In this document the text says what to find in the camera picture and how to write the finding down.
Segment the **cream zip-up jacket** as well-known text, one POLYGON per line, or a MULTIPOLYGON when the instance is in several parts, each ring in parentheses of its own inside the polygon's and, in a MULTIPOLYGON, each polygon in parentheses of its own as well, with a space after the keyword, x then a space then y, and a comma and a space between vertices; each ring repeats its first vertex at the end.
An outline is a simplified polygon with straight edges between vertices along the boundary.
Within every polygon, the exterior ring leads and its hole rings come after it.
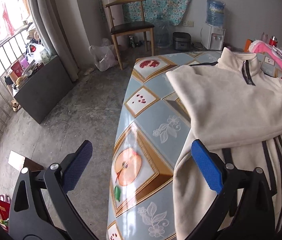
POLYGON ((194 140, 241 170, 264 170, 282 229, 282 79, 261 69, 256 54, 224 49, 214 66, 183 65, 167 77, 191 128, 174 168, 175 231, 185 239, 208 211, 212 191, 190 153, 194 140))

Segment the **red gift bag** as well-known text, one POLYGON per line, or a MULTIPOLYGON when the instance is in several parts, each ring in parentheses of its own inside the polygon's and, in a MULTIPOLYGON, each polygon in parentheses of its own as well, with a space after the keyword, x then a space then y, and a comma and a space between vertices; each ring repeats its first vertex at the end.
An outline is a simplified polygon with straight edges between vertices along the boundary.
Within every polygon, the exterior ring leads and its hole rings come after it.
POLYGON ((11 199, 6 194, 0 195, 0 226, 8 232, 9 226, 9 212, 11 199))

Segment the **brown cardboard box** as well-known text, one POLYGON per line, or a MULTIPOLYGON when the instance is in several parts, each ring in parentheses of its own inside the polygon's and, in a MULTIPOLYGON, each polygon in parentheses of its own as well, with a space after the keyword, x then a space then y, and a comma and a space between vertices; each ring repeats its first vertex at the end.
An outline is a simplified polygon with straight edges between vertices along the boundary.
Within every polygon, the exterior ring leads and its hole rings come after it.
POLYGON ((14 151, 10 151, 8 163, 17 171, 21 171, 24 167, 28 168, 32 172, 44 170, 42 165, 14 151))

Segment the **red thermos bottle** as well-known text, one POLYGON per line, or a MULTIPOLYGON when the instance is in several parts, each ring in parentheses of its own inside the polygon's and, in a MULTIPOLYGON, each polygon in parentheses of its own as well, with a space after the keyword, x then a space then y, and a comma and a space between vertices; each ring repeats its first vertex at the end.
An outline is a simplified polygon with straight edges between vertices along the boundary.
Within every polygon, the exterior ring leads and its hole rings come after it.
POLYGON ((269 45, 276 47, 276 46, 277 46, 277 43, 278 43, 277 37, 276 37, 276 36, 272 36, 272 37, 270 38, 270 40, 269 40, 269 45))

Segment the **pink floral blanket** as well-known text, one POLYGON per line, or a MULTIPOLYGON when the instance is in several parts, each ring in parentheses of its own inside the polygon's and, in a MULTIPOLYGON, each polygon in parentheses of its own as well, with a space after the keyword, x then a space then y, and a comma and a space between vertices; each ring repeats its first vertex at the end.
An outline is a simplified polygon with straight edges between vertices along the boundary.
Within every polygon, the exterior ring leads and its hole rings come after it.
POLYGON ((249 45, 248 51, 257 53, 261 61, 261 69, 265 74, 282 79, 282 48, 256 40, 249 45))

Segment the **white water dispenser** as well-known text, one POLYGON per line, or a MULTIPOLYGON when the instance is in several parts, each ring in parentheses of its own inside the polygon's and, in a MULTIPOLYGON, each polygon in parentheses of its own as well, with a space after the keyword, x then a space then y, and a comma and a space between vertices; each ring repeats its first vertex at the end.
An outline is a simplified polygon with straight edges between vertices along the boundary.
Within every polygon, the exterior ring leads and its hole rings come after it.
POLYGON ((205 23, 201 30, 201 44, 207 50, 221 51, 223 48, 225 29, 205 23))

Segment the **dark grey cabinet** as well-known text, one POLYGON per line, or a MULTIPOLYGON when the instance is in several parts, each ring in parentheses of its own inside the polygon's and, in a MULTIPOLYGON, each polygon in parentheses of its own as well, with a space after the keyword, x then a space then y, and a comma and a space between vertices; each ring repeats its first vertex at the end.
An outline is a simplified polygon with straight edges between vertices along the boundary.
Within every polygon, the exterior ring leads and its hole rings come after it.
POLYGON ((73 83, 58 56, 33 74, 14 93, 14 99, 38 123, 73 88, 73 83))

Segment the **fruit pattern blue tablecloth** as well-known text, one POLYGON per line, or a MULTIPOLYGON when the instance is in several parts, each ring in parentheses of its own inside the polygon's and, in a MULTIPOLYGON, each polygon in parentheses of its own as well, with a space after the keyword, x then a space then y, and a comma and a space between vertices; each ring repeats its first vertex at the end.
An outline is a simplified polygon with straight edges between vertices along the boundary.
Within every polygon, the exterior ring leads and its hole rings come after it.
MULTIPOLYGON (((109 239, 178 239, 173 177, 191 123, 167 72, 183 65, 214 66, 223 51, 138 59, 121 110, 111 166, 109 239)), ((237 191, 221 229, 230 226, 237 191)))

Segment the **blue water jug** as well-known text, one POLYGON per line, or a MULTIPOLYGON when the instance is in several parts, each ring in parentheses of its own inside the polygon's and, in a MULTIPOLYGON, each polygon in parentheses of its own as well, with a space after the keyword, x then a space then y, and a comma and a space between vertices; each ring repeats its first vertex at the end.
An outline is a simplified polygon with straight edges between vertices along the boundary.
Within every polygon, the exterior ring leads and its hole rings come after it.
POLYGON ((225 3, 218 0, 207 0, 206 24, 223 28, 225 3))

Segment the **black rice cooker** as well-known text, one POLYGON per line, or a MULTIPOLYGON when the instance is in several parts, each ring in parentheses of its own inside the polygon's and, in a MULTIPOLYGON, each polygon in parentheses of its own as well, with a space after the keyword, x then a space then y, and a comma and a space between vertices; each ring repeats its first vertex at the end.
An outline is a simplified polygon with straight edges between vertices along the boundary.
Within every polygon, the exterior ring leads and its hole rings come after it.
POLYGON ((179 51, 188 51, 191 48, 191 35, 185 32, 173 32, 173 48, 179 51))

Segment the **empty clear water jug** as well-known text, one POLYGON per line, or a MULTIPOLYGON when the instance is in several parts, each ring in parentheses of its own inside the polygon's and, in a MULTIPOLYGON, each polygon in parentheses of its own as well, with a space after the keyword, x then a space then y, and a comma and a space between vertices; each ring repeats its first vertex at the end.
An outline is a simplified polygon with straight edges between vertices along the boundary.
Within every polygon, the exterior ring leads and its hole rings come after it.
POLYGON ((158 48, 168 48, 171 46, 170 24, 161 15, 158 15, 153 22, 155 45, 158 48))

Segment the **white plastic bag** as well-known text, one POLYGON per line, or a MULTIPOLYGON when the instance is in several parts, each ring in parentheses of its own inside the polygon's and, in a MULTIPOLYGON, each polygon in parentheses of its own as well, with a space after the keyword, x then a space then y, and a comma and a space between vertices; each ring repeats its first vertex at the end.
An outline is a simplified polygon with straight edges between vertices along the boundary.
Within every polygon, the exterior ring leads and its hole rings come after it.
POLYGON ((90 46, 89 52, 94 59, 95 66, 101 72, 118 64, 115 47, 107 38, 102 39, 101 46, 90 46))

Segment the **wooden chair black seat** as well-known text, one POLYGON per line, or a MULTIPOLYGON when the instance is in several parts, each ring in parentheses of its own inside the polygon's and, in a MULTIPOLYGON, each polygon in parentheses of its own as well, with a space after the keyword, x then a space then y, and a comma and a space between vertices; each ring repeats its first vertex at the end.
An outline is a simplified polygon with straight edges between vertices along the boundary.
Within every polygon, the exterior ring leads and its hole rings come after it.
POLYGON ((154 25, 150 22, 146 22, 145 20, 145 13, 144 13, 144 7, 143 2, 146 0, 116 0, 111 3, 107 3, 104 5, 104 8, 107 8, 108 14, 110 16, 110 24, 111 24, 111 30, 110 34, 112 37, 112 41, 114 43, 114 48, 116 50, 117 59, 119 62, 120 69, 123 70, 123 63, 121 61, 120 52, 119 52, 119 45, 117 41, 117 37, 130 35, 130 34, 136 34, 136 33, 143 33, 144 34, 144 42, 145 42, 145 50, 148 51, 148 41, 146 38, 146 32, 150 33, 151 37, 151 53, 152 56, 155 55, 155 38, 154 38, 154 25), (135 21, 135 22, 129 22, 124 23, 120 25, 114 25, 113 17, 112 17, 112 11, 111 7, 116 5, 123 5, 123 4, 129 4, 139 2, 140 3, 140 15, 141 15, 141 21, 135 21))

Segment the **beige curtain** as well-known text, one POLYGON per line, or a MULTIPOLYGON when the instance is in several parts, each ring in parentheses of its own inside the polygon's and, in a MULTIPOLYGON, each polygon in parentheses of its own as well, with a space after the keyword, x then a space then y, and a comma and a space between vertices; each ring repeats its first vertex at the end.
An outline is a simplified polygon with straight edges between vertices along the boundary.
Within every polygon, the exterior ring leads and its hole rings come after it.
POLYGON ((57 55, 71 81, 78 80, 78 66, 65 35, 55 0, 28 0, 31 15, 44 47, 57 55))

